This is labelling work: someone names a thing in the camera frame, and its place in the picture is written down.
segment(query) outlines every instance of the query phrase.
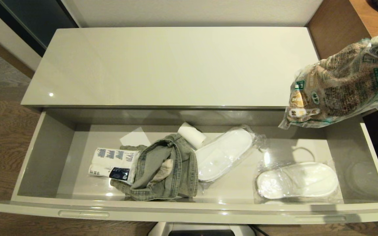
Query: glossy white cabinet top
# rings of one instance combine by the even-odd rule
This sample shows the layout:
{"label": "glossy white cabinet top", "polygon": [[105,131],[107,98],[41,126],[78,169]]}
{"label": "glossy white cabinet top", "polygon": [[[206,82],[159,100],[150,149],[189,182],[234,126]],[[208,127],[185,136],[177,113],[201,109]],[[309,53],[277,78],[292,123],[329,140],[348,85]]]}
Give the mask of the glossy white cabinet top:
{"label": "glossy white cabinet top", "polygon": [[302,27],[59,29],[22,104],[283,108],[317,61]]}

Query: white paper roll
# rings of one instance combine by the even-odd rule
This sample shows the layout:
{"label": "white paper roll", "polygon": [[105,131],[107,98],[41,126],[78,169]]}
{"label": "white paper roll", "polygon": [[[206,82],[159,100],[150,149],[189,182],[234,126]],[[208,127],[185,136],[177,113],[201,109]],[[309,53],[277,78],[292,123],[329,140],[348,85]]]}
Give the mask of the white paper roll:
{"label": "white paper roll", "polygon": [[207,138],[203,133],[199,132],[199,130],[186,122],[183,123],[177,133],[184,137],[186,141],[188,141],[196,149],[201,148],[202,143]]}

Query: open drawer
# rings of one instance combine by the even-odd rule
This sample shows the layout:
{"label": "open drawer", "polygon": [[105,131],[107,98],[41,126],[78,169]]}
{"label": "open drawer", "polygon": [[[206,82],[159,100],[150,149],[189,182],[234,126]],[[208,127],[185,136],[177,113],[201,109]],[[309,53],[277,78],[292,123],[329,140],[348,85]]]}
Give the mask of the open drawer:
{"label": "open drawer", "polygon": [[[321,129],[277,128],[281,110],[47,108],[27,151],[11,201],[1,212],[123,221],[231,224],[323,224],[378,221],[378,162],[365,124],[355,117]],[[142,127],[153,142],[176,133],[183,121],[214,137],[250,125],[268,138],[236,168],[193,198],[136,202],[87,174],[97,147],[119,148],[120,138]],[[258,201],[252,186],[264,155],[277,160],[333,163],[336,200]]]}

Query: drawer handle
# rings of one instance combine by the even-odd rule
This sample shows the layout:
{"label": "drawer handle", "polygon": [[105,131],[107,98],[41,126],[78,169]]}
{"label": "drawer handle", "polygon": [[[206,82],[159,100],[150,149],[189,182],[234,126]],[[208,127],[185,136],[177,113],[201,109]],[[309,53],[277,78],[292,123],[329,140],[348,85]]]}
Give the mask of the drawer handle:
{"label": "drawer handle", "polygon": [[307,223],[320,223],[320,224],[325,224],[325,223],[342,223],[345,222],[347,219],[345,216],[342,215],[337,215],[337,216],[300,216],[296,217],[296,221],[302,224],[307,224]]}
{"label": "drawer handle", "polygon": [[95,219],[106,219],[109,218],[109,213],[107,212],[97,212],[97,211],[65,211],[60,210],[58,212],[59,216],[62,217],[75,217],[75,218],[95,218]]}

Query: plastic-wrapped slipper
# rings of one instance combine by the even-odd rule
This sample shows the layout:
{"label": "plastic-wrapped slipper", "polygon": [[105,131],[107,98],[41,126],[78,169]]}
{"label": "plastic-wrapped slipper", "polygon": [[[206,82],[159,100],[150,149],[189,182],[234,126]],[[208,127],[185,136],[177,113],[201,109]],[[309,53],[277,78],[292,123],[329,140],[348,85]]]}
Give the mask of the plastic-wrapped slipper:
{"label": "plastic-wrapped slipper", "polygon": [[225,174],[253,143],[251,133],[237,128],[195,151],[199,181],[211,182]]}
{"label": "plastic-wrapped slipper", "polygon": [[338,187],[336,173],[327,165],[304,162],[261,173],[258,192],[268,199],[326,197]]}

